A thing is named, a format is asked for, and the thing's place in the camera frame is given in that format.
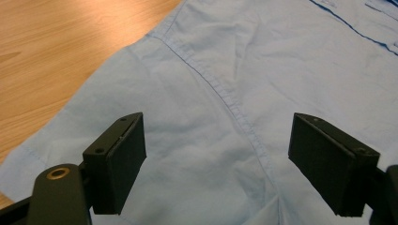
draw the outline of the wooden surface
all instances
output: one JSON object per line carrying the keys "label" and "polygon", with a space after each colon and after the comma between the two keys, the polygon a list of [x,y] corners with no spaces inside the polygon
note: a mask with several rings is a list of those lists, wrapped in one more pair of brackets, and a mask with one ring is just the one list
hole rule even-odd
{"label": "wooden surface", "polygon": [[[0,163],[106,58],[141,38],[179,2],[0,1]],[[9,204],[0,193],[0,208]]]}

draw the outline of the light blue shirt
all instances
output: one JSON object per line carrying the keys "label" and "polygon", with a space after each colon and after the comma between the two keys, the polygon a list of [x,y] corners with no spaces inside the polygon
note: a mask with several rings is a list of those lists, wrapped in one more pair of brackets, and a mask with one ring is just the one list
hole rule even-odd
{"label": "light blue shirt", "polygon": [[287,158],[299,112],[372,146],[380,169],[398,163],[398,56],[361,33],[374,14],[336,15],[309,0],[182,2],[11,152],[0,190],[29,196],[40,172],[79,164],[115,119],[143,112],[147,159],[121,216],[96,225],[368,224],[369,208],[334,216]]}

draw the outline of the screw hole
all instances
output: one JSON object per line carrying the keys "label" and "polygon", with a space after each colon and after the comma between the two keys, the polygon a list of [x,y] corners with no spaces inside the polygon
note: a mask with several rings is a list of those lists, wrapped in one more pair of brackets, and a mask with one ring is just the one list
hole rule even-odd
{"label": "screw hole", "polygon": [[49,180],[57,180],[64,176],[66,176],[70,172],[69,168],[63,167],[55,169],[47,174],[47,179]]}

